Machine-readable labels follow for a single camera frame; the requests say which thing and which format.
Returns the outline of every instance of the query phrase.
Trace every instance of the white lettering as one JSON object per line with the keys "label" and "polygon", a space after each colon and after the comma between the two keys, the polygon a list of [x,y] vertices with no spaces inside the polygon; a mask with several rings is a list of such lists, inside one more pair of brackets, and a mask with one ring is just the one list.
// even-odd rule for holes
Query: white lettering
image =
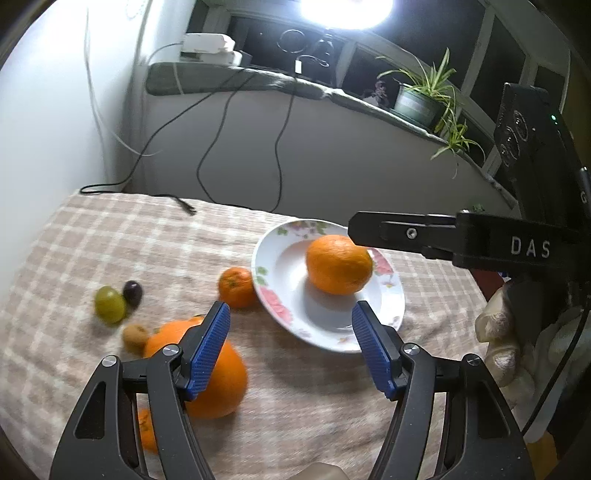
{"label": "white lettering", "polygon": [[544,240],[542,244],[542,248],[544,249],[544,253],[542,254],[542,258],[548,258],[550,256],[550,241]]}
{"label": "white lettering", "polygon": [[533,238],[530,240],[530,245],[529,247],[527,247],[527,252],[525,252],[525,256],[527,257],[530,253],[532,253],[535,258],[535,245]]}
{"label": "white lettering", "polygon": [[511,241],[511,255],[519,255],[521,252],[521,238],[514,236]]}

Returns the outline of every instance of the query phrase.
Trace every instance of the spider plant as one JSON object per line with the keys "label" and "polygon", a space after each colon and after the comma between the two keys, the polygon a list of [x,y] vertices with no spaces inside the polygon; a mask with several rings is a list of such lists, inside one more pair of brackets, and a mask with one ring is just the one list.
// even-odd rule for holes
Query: spider plant
{"label": "spider plant", "polygon": [[[478,142],[475,142],[474,140],[470,140],[469,138],[465,137],[465,133],[468,131],[468,127],[465,122],[462,124],[457,123],[456,114],[454,113],[454,110],[451,109],[449,111],[449,114],[448,114],[447,118],[444,119],[444,122],[447,126],[447,133],[448,133],[448,137],[447,137],[447,141],[446,141],[447,145],[440,147],[431,156],[431,160],[433,160],[434,158],[437,158],[439,155],[441,155],[443,152],[445,152],[447,150],[451,151],[454,155],[458,155],[461,152],[467,153],[468,149],[470,148],[470,145],[476,145],[480,149],[480,151],[482,152],[483,158],[486,158],[486,154],[484,153],[484,150],[482,149],[480,144],[478,144]],[[459,162],[456,161],[456,172],[453,175],[454,179],[456,178],[456,175],[457,175],[458,166],[459,166]]]}
{"label": "spider plant", "polygon": [[[404,89],[408,92],[422,93],[438,102],[445,104],[446,111],[443,114],[443,118],[446,118],[450,111],[455,108],[454,101],[454,89],[450,83],[446,83],[451,75],[456,72],[456,69],[448,69],[449,64],[449,48],[446,48],[445,55],[443,56],[439,67],[435,67],[435,64],[431,67],[429,74],[425,71],[423,64],[416,58],[413,57],[421,68],[422,75],[411,72],[407,69],[395,69],[387,70],[378,75],[378,78],[386,75],[391,75],[396,72],[405,74],[411,81],[412,85],[404,83]],[[386,57],[377,57],[378,59],[386,59]],[[443,127],[443,123],[438,125],[437,131],[440,131]]]}

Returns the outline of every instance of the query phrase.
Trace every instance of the plate rim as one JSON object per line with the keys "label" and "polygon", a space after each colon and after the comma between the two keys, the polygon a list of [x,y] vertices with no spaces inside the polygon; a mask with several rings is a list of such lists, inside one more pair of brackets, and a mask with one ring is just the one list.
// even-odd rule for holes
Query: plate rim
{"label": "plate rim", "polygon": [[[265,231],[265,233],[263,233],[263,235],[261,235],[261,237],[259,238],[258,242],[255,245],[254,250],[252,251],[252,257],[251,257],[251,275],[253,276],[253,278],[256,275],[256,265],[255,265],[255,262],[256,262],[256,253],[258,252],[259,247],[261,246],[263,240],[265,238],[267,238],[267,236],[273,230],[279,228],[280,226],[288,225],[289,223],[293,223],[293,222],[324,222],[324,223],[326,223],[328,225],[334,225],[334,226],[337,226],[337,227],[341,227],[341,228],[345,229],[347,232],[349,231],[349,229],[347,227],[345,227],[343,225],[340,225],[339,223],[329,222],[328,220],[318,220],[318,219],[314,219],[314,218],[297,218],[297,217],[291,217],[291,219],[289,219],[289,220],[285,220],[285,221],[283,221],[281,223],[276,223],[274,226],[270,227],[267,231]],[[388,261],[388,263],[390,264],[390,266],[392,267],[392,269],[394,269],[394,266],[391,264],[390,260],[386,256],[384,256],[384,258],[386,259],[386,261]],[[403,313],[402,313],[402,317],[404,318],[404,313],[406,312],[406,296],[404,295],[404,286],[402,285],[402,282],[400,281],[400,277],[398,277],[398,281],[400,283],[400,289],[402,290],[402,297],[404,299],[404,310],[403,310]],[[337,350],[337,349],[331,348],[329,346],[320,346],[317,343],[313,343],[309,339],[307,339],[307,338],[305,338],[303,336],[298,335],[298,333],[295,330],[289,329],[287,327],[287,325],[285,325],[284,322],[279,319],[279,317],[275,313],[275,311],[273,311],[273,309],[270,307],[270,305],[267,303],[267,301],[263,298],[262,294],[259,291],[260,285],[258,283],[256,283],[254,280],[253,280],[252,283],[253,283],[253,285],[255,287],[256,296],[259,298],[259,301],[263,304],[263,306],[265,307],[265,310],[271,315],[271,317],[273,318],[273,320],[275,320],[275,322],[278,323],[284,330],[288,331],[290,334],[292,334],[296,338],[299,338],[299,340],[304,341],[308,345],[314,346],[316,348],[320,348],[322,350],[327,350],[329,352],[343,353],[343,354],[347,354],[347,355],[357,355],[357,354],[361,353],[361,348],[356,349],[356,350]]]}

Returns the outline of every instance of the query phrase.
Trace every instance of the potted plant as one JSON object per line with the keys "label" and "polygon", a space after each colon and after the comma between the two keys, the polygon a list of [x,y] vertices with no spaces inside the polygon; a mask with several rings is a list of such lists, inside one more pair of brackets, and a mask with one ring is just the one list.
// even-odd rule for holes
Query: potted plant
{"label": "potted plant", "polygon": [[[468,127],[465,122],[463,124],[458,125],[456,114],[454,113],[453,109],[449,109],[447,118],[444,118],[444,123],[447,126],[448,134],[446,145],[443,145],[442,147],[438,148],[437,151],[431,156],[431,160],[437,158],[439,155],[441,155],[443,152],[447,150],[451,151],[454,155],[459,155],[461,152],[467,154],[470,145],[476,145],[478,148],[480,148],[482,156],[486,158],[486,154],[484,153],[484,150],[478,144],[478,142],[470,140],[469,138],[466,138],[464,136],[465,133],[468,131]],[[456,160],[456,172],[454,173],[452,179],[456,178],[458,166],[459,162]]]}
{"label": "potted plant", "polygon": [[393,108],[393,113],[399,115],[413,124],[425,128],[427,131],[439,133],[443,128],[447,114],[454,109],[455,102],[453,86],[446,83],[446,80],[456,72],[455,69],[448,69],[449,48],[446,48],[445,55],[441,60],[439,68],[431,67],[429,74],[417,59],[418,65],[423,72],[422,75],[410,72],[406,69],[388,70],[378,75],[378,78],[391,75],[395,72],[405,74],[412,85],[403,83]]}

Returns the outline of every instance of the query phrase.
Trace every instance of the window pane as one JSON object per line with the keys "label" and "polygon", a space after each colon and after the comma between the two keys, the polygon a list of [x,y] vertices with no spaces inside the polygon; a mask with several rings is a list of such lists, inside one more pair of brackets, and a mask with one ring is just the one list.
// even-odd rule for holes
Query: window pane
{"label": "window pane", "polygon": [[[468,130],[466,130],[464,137],[470,140],[474,140],[474,142],[478,143],[484,150],[486,157],[488,157],[488,154],[491,152],[492,147],[495,146],[493,139],[490,138],[486,133],[484,133],[480,128],[478,128],[476,124],[472,122],[464,114],[460,115],[458,123],[466,124]],[[468,149],[468,155],[470,155],[470,158],[474,160],[476,165],[478,165],[479,167],[482,167],[484,165],[486,157],[482,156],[480,148],[478,148],[476,145],[470,145],[470,148]]]}
{"label": "window pane", "polygon": [[461,87],[484,13],[478,0],[396,0],[388,19],[373,31],[427,65],[438,66],[448,47],[450,67],[457,70],[450,81]]}
{"label": "window pane", "polygon": [[509,177],[507,176],[505,167],[503,165],[499,166],[499,170],[497,170],[495,174],[495,180],[499,182],[501,185],[503,185],[505,190],[512,194],[513,197],[517,198],[517,195],[515,194],[515,189],[509,181]]}
{"label": "window pane", "polygon": [[[236,50],[243,50],[252,55],[252,64],[258,67],[280,70],[286,73],[294,71],[294,63],[299,54],[282,51],[277,42],[281,34],[295,28],[306,35],[306,49],[310,49],[323,36],[322,31],[300,28],[298,25],[287,25],[255,18],[232,17],[228,27],[228,35],[236,41]],[[314,63],[304,63],[302,72],[305,77],[314,77],[317,82],[329,85],[332,70],[343,49],[343,42],[333,38],[335,55],[329,68],[322,68]],[[301,54],[310,54],[307,50]]]}
{"label": "window pane", "polygon": [[498,18],[470,96],[496,121],[505,82],[519,83],[525,54]]}
{"label": "window pane", "polygon": [[553,72],[543,66],[538,66],[538,73],[535,74],[534,86],[541,87],[548,91],[552,106],[556,109],[562,100],[564,88],[564,77],[560,73]]}
{"label": "window pane", "polygon": [[203,32],[203,25],[205,24],[205,18],[209,13],[209,7],[203,0],[197,0],[193,13],[189,19],[189,26],[187,27],[187,33],[201,33]]}
{"label": "window pane", "polygon": [[[349,70],[343,81],[342,89],[359,98],[370,97],[375,91],[377,77],[387,70],[395,70],[398,67],[384,60],[377,60],[377,55],[358,48],[354,55]],[[403,73],[393,73],[382,78],[386,87],[387,101],[381,106],[392,108],[398,96],[399,82],[408,82],[408,77]]]}

